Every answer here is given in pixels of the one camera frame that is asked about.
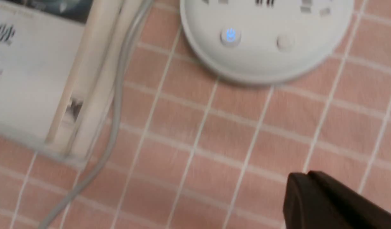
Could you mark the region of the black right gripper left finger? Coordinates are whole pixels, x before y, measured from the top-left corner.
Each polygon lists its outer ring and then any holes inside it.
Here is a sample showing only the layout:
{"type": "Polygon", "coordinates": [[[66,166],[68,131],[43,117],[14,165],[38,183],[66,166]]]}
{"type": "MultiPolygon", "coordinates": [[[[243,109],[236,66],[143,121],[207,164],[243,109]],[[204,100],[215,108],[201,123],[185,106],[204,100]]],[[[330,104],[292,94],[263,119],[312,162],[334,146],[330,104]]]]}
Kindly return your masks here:
{"type": "Polygon", "coordinates": [[[304,173],[290,173],[283,201],[287,229],[348,229],[321,187],[304,173]]]}

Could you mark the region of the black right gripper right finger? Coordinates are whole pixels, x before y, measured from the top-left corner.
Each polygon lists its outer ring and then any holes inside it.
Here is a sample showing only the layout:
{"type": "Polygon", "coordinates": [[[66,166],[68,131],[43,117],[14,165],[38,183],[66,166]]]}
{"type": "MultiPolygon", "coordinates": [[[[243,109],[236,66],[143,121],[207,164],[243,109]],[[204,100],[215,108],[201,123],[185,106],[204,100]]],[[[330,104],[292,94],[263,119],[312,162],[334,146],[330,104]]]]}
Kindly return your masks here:
{"type": "Polygon", "coordinates": [[[311,170],[309,177],[320,185],[338,213],[353,229],[391,229],[391,213],[323,171],[311,170]]]}

